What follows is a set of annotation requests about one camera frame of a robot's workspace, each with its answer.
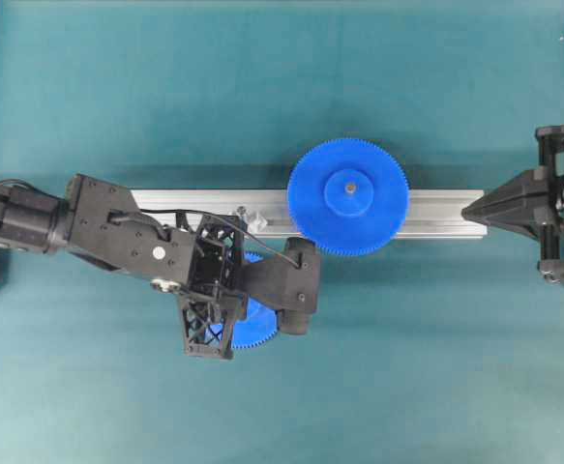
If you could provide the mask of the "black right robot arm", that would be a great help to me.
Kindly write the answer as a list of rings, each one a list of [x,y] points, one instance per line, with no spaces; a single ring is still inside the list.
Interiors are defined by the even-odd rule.
[[[564,125],[537,130],[539,164],[465,207],[471,222],[539,243],[538,269],[564,284]],[[40,254],[63,249],[100,269],[135,276],[177,297],[185,352],[228,360],[250,302],[273,313],[276,331],[304,334],[317,308],[320,255],[361,256],[388,244],[410,205],[407,180],[383,149],[342,138],[312,148],[295,165],[286,204],[298,235],[253,262],[238,214],[172,208],[165,225],[132,191],[84,175],[64,197],[20,180],[0,181],[0,247]]]

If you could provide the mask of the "opposite black gripper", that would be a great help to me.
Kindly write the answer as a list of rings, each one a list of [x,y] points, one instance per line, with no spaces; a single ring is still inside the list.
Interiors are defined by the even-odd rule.
[[[522,171],[485,193],[466,206],[461,215],[486,227],[540,239],[540,273],[549,282],[564,283],[564,125],[540,128],[536,138],[541,166]],[[537,220],[531,211],[515,211],[547,202],[546,223]]]

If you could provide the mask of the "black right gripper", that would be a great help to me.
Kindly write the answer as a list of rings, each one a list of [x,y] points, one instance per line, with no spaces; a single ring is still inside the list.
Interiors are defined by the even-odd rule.
[[[236,216],[202,215],[195,230],[194,252],[186,287],[177,294],[184,352],[188,356],[203,356],[190,341],[192,306],[213,299],[213,286],[239,287],[238,279],[244,264],[244,233],[247,225]]]

